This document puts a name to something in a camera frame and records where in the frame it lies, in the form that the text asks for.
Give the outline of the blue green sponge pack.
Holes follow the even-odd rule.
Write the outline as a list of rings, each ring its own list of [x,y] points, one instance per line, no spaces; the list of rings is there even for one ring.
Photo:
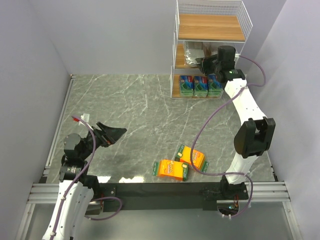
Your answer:
[[[215,74],[210,74],[207,76],[207,96],[212,99],[220,99],[223,95],[223,87],[221,83],[217,80]]]
[[[179,93],[183,98],[192,98],[194,95],[194,81],[191,75],[179,76]]]
[[[208,82],[205,76],[196,75],[193,77],[194,96],[197,98],[206,98],[208,95]]]

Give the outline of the blue green sponge pack back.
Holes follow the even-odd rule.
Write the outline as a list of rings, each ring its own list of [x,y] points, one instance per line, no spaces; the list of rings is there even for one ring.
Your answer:
[[[191,75],[179,76],[179,93],[183,98],[192,98],[194,95],[194,81]]]

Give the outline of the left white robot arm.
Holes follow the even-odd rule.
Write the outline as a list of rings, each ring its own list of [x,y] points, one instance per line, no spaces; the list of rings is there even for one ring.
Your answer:
[[[59,170],[58,195],[54,210],[43,235],[44,240],[75,240],[78,229],[85,219],[91,201],[103,199],[97,176],[88,175],[95,151],[115,144],[126,132],[126,128],[109,127],[101,122],[88,128],[86,137],[77,133],[67,135],[64,154]]]

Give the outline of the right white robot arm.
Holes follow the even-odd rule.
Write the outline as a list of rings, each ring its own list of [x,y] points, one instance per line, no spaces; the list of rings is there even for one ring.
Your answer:
[[[230,97],[239,119],[240,128],[233,144],[234,158],[222,175],[218,190],[204,189],[205,195],[233,199],[235,196],[247,199],[246,174],[253,163],[271,146],[276,122],[268,118],[253,98],[244,73],[235,68],[236,49],[230,45],[217,48],[210,57],[197,59],[198,67],[206,76],[214,74],[223,90]]]

